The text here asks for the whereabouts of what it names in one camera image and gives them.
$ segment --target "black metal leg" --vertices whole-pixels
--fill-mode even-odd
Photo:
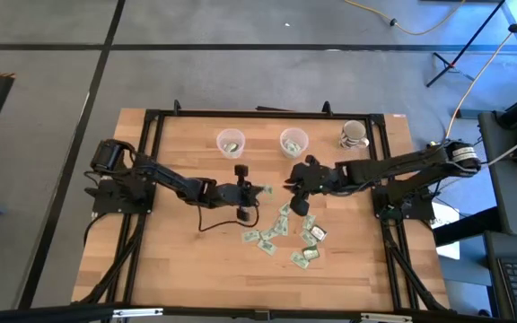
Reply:
[[[451,68],[452,68],[452,66],[450,66],[450,64],[446,64],[446,67],[435,78],[433,78],[432,81],[428,82],[426,87],[430,87],[430,85],[432,85],[432,84],[434,84],[434,82],[438,81],[438,79],[441,78],[442,75],[446,74],[446,72],[448,72]]]
[[[434,84],[434,82],[436,82],[440,77],[442,77],[442,75],[446,74],[451,69],[456,70],[458,73],[466,76],[470,81],[474,81],[474,78],[472,76],[459,71],[458,69],[456,69],[455,65],[456,65],[456,63],[458,63],[458,60],[460,59],[460,57],[462,57],[462,55],[464,55],[464,52],[466,52],[466,50],[470,47],[470,45],[472,45],[472,42],[474,41],[474,39],[476,39],[478,34],[484,29],[484,27],[486,27],[486,25],[488,24],[488,22],[490,22],[492,17],[494,17],[495,13],[497,13],[498,10],[500,9],[500,7],[502,7],[502,4],[504,4],[504,2],[505,2],[505,0],[500,1],[500,3],[494,8],[494,10],[490,13],[490,15],[486,18],[486,20],[482,23],[482,25],[478,28],[478,30],[470,38],[468,43],[466,43],[466,45],[462,48],[460,53],[458,53],[458,55],[454,58],[454,60],[451,63],[449,63],[443,57],[438,55],[438,53],[434,53],[434,55],[436,57],[440,58],[446,64],[446,67],[432,81],[428,82],[426,87],[430,87],[432,84]]]
[[[482,234],[484,231],[501,231],[502,225],[497,207],[486,209],[477,214],[465,217],[455,223],[446,224],[434,229],[436,247],[453,243],[454,241]]]

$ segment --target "table leg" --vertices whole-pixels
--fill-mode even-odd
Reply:
[[[443,225],[434,229],[436,247],[453,243],[454,241],[482,234],[484,231],[501,231],[502,225],[496,206],[465,217],[455,223]]]

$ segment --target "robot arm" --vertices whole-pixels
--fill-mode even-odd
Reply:
[[[424,191],[428,186],[450,176],[471,177],[480,170],[481,162],[470,144],[451,141],[432,145],[414,153],[407,153],[383,161],[339,161],[331,169],[311,155],[306,163],[294,165],[286,189],[294,193],[291,208],[306,215],[309,195],[350,195],[370,187],[384,192],[387,204],[400,207],[413,192]],[[406,180],[393,180],[387,185],[381,179],[419,171]]]
[[[135,158],[130,169],[123,162],[125,151]],[[236,184],[217,185],[214,179],[185,178],[151,157],[137,153],[131,144],[114,139],[99,143],[91,167],[98,175],[112,177],[121,188],[123,197],[137,203],[146,198],[145,187],[152,182],[171,189],[188,205],[209,209],[226,205],[256,206],[257,195],[262,191],[262,187],[252,186],[244,179],[249,172],[244,165],[235,166]]]

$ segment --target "black cable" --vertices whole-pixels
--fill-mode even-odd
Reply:
[[[207,230],[211,230],[213,228],[216,228],[217,226],[219,225],[223,225],[223,224],[239,224],[240,226],[243,226],[245,228],[254,228],[257,223],[259,223],[259,205],[255,205],[255,210],[257,210],[257,219],[255,220],[255,222],[253,224],[246,224],[246,223],[241,223],[241,222],[238,222],[236,220],[229,220],[229,221],[224,221],[224,222],[221,222],[221,223],[217,223],[217,224],[213,224],[209,227],[206,227],[205,229],[202,229],[202,225],[203,225],[203,215],[202,215],[202,212],[201,212],[201,207],[199,205],[197,205],[197,209],[198,209],[198,231],[199,232],[204,232],[204,231],[207,231]]]
[[[388,220],[381,221],[381,222],[382,222],[382,224],[386,225],[387,227],[398,228],[400,225],[402,225],[402,221],[403,220],[400,220],[400,222],[398,224],[394,224],[394,225],[391,225],[390,223],[388,223]]]
[[[438,194],[438,188],[440,188],[440,183],[442,183],[442,181],[438,180],[438,183],[436,183],[436,189],[434,190],[433,196],[436,196]]]
[[[83,176],[85,176],[87,179],[92,180],[93,183],[95,183],[95,186],[98,188],[99,187],[99,182],[97,181],[97,179],[94,179],[93,177],[91,177],[91,174],[99,175],[99,174],[97,174],[96,172],[94,172],[92,170],[88,170],[88,171],[84,171],[83,172]]]
[[[94,218],[88,225],[87,225],[87,228],[85,229],[85,234],[83,235],[83,246],[85,246],[85,244],[87,243],[87,235],[89,235],[89,230],[91,229],[91,227],[93,227],[93,225],[99,221],[103,216],[105,216],[106,214],[99,214],[97,215],[96,218]]]
[[[482,224],[484,227],[486,227],[486,228],[488,227],[488,226],[487,226],[487,224],[485,224],[484,222],[480,221],[480,220],[479,220],[479,219],[477,219],[476,217],[470,217],[470,216],[467,216],[467,215],[464,215],[464,214],[462,214],[462,213],[458,212],[458,210],[456,210],[456,208],[455,208],[454,206],[452,206],[452,205],[450,205],[449,203],[447,203],[447,202],[443,201],[443,200],[442,200],[441,198],[439,198],[438,196],[436,196],[436,197],[435,197],[435,199],[437,199],[438,201],[440,201],[440,202],[442,202],[442,203],[446,204],[447,206],[451,207],[454,211],[456,211],[456,212],[458,213],[458,216],[459,216],[459,217],[461,217],[461,218],[463,218],[463,219],[464,219],[464,218],[470,218],[470,219],[473,219],[473,220],[475,220],[477,223]]]

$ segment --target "tripod stand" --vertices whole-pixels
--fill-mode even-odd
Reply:
[[[432,84],[434,84],[434,82],[438,81],[439,78],[441,78],[444,74],[446,74],[448,72],[462,74],[462,75],[466,76],[466,78],[468,78],[470,81],[474,81],[474,78],[472,76],[470,76],[470,75],[462,72],[458,68],[456,68],[456,63],[458,63],[458,60],[460,59],[460,57],[464,54],[464,52],[466,52],[466,50],[468,50],[468,47],[472,44],[474,39],[476,39],[476,37],[484,29],[484,27],[486,27],[488,22],[492,19],[492,17],[494,17],[495,13],[498,12],[498,9],[500,9],[500,7],[502,7],[502,4],[504,4],[504,2],[505,2],[505,0],[500,1],[500,3],[494,8],[494,10],[486,18],[484,23],[482,23],[480,28],[478,28],[478,30],[474,33],[474,36],[472,36],[472,38],[468,41],[466,46],[464,46],[464,48],[460,51],[460,53],[458,53],[458,55],[454,58],[454,60],[452,62],[448,62],[446,59],[444,59],[444,57],[440,56],[440,54],[434,52],[434,56],[436,58],[440,59],[441,61],[443,61],[444,69],[434,79],[432,79],[432,81],[428,82],[426,87],[430,87]]]

